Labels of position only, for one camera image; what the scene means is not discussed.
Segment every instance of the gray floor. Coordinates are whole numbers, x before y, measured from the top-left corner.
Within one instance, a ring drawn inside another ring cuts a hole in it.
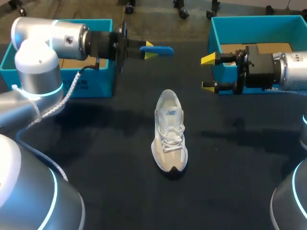
[[[210,22],[206,10],[211,7],[208,0],[185,0],[190,17],[182,20],[173,8],[173,0],[136,0],[135,14],[123,14],[123,0],[35,0],[24,5],[29,17],[55,19],[112,18],[114,27],[124,17],[133,39],[157,41],[202,41],[206,40]],[[262,15],[264,8],[221,4],[219,15]],[[8,4],[0,7],[0,44],[10,41],[13,21],[19,17]]]

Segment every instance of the white shoelace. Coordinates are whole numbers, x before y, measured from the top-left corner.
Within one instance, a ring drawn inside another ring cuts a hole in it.
[[[165,132],[159,127],[159,133],[162,137],[162,148],[164,151],[172,151],[183,148],[186,151],[186,147],[182,144],[182,135],[184,132],[184,125],[180,126],[180,130],[177,131],[175,129],[167,129]],[[174,132],[177,134],[177,137],[169,137],[168,134],[170,132]]]

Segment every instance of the cyan box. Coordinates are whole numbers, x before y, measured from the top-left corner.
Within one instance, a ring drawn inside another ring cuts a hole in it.
[[[75,19],[63,20],[71,23],[84,23],[91,31],[108,31],[113,29],[112,19]],[[20,81],[15,66],[16,50],[10,43],[2,63],[0,65],[0,74],[5,80],[7,86],[12,90],[12,85],[20,87]],[[80,69],[61,69],[61,75],[64,83],[65,93],[67,92],[70,84]],[[104,67],[99,70],[86,69],[72,94],[75,98],[95,98],[95,97],[111,97],[113,91],[113,78],[115,72],[115,62],[106,60]]]
[[[294,52],[307,51],[307,24],[302,16],[213,17],[209,32],[209,53],[222,53],[225,44],[289,43]],[[212,66],[214,80],[235,82],[236,66]],[[245,88],[243,93],[264,93]]]

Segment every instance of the cable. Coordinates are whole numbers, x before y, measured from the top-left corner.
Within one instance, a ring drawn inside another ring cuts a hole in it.
[[[61,109],[63,107],[63,105],[68,101],[68,99],[71,97],[73,90],[76,87],[76,84],[78,82],[78,79],[80,78],[81,74],[83,73],[83,71],[85,69],[97,69],[97,65],[96,66],[85,66],[83,67],[81,70],[79,70],[77,72],[77,74],[75,75],[71,86],[67,92],[67,94],[65,95],[65,97],[62,99],[62,101],[57,104],[55,107],[53,107],[52,109],[48,110],[47,112],[45,112],[43,115],[41,115],[39,118],[35,119],[33,122],[31,122],[28,126],[26,126],[25,128],[21,129],[20,131],[18,131],[18,133],[16,134],[16,142],[21,145],[22,147],[24,147],[25,149],[31,151],[33,154],[35,154],[37,157],[41,157],[45,160],[47,160],[49,163],[51,163],[57,170],[58,172],[62,175],[62,177],[68,181],[68,178],[65,174],[65,172],[63,171],[63,169],[57,164],[55,163],[50,157],[46,156],[45,154],[43,154],[42,152],[34,149],[33,147],[29,146],[28,144],[24,143],[21,140],[22,134],[27,131],[30,127],[32,127],[33,125],[39,123],[41,120],[47,118],[48,116],[50,116],[51,114],[53,114],[54,112],[56,112],[57,110]]]

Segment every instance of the black tablecloth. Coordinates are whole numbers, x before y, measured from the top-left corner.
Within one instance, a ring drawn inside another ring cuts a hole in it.
[[[300,162],[306,98],[218,96],[201,89],[206,43],[170,44],[173,58],[127,60],[111,99],[71,99],[29,130],[29,144],[61,165],[82,195],[87,230],[270,230],[278,183]],[[189,163],[170,181],[151,153],[164,89],[185,112]]]

